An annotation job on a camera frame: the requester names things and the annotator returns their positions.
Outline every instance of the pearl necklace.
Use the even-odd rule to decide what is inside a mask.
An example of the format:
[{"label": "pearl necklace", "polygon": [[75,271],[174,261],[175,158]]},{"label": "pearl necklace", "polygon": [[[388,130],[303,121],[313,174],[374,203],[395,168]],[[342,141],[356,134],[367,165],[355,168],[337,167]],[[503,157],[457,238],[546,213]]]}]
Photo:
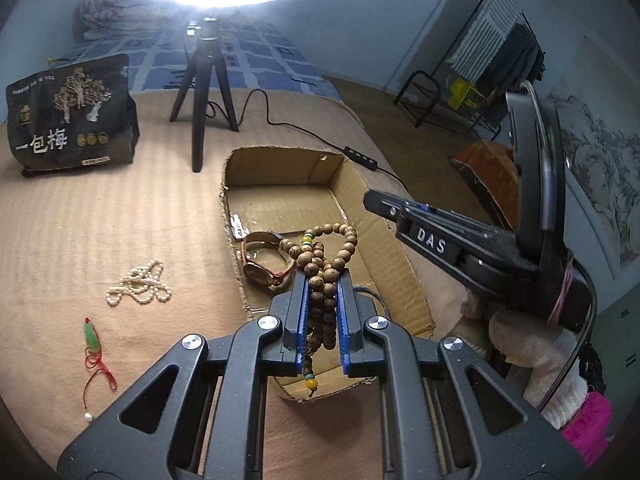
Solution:
[{"label": "pearl necklace", "polygon": [[146,266],[133,267],[126,276],[120,279],[119,286],[107,290],[107,303],[117,306],[123,295],[131,296],[139,304],[150,303],[153,298],[164,303],[171,298],[171,290],[160,281],[164,263],[158,258],[151,260]]}]

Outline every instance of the red string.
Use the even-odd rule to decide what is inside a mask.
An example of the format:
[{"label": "red string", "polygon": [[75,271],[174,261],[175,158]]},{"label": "red string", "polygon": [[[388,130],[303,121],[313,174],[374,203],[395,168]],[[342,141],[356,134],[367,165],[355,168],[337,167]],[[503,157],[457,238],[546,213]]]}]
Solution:
[{"label": "red string", "polygon": [[[84,322],[89,322],[89,318],[85,318]],[[91,347],[88,346],[84,349],[84,366],[87,369],[92,370],[97,367],[97,370],[89,377],[86,384],[84,385],[84,390],[82,391],[82,403],[84,404],[84,408],[86,409],[86,390],[89,387],[89,384],[94,377],[100,372],[104,373],[107,377],[107,381],[109,381],[109,387],[111,391],[116,391],[118,389],[118,383],[116,382],[116,378],[113,376],[111,371],[107,368],[107,365],[102,361],[102,345],[100,344],[100,337],[98,336],[98,332],[94,326],[94,333],[96,338],[98,339],[98,351],[93,352]]]}]

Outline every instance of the pink cloth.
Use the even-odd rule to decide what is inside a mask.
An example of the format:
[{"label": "pink cloth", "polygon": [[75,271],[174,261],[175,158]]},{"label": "pink cloth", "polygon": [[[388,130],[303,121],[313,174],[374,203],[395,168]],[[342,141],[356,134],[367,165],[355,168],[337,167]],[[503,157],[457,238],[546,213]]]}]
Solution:
[{"label": "pink cloth", "polygon": [[598,392],[590,392],[575,420],[561,430],[562,436],[577,449],[590,467],[608,446],[607,427],[611,423],[609,401]]}]

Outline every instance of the black bag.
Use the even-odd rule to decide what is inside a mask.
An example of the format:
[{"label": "black bag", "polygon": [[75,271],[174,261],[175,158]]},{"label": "black bag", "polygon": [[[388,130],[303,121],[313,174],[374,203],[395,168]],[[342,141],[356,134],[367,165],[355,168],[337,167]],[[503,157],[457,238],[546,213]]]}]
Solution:
[{"label": "black bag", "polygon": [[130,164],[140,136],[129,56],[45,70],[6,88],[7,133],[24,176]]}]

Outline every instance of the cardboard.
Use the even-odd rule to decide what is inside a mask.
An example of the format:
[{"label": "cardboard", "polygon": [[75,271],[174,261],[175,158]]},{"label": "cardboard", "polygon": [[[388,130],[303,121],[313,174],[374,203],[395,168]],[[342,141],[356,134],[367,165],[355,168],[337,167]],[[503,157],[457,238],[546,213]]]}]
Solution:
[{"label": "cardboard", "polygon": [[[368,286],[385,300],[392,319],[411,334],[429,337],[434,322],[424,291],[388,222],[367,212],[362,198],[368,187],[354,163],[332,152],[301,148],[256,146],[239,148],[226,160],[221,204],[225,224],[249,319],[268,312],[271,299],[290,286],[264,288],[247,280],[242,272],[240,244],[230,227],[238,215],[249,232],[275,231],[300,240],[315,225],[348,222],[358,232],[356,253],[347,264],[353,285]],[[340,250],[344,238],[323,235],[327,257]],[[284,270],[287,261],[273,249],[252,250],[251,257],[272,270]],[[383,309],[376,302],[376,309]],[[342,374],[338,347],[321,348],[314,355],[318,392],[313,399],[335,394],[363,380]],[[302,376],[274,378],[278,393],[288,399],[307,400]]]}]

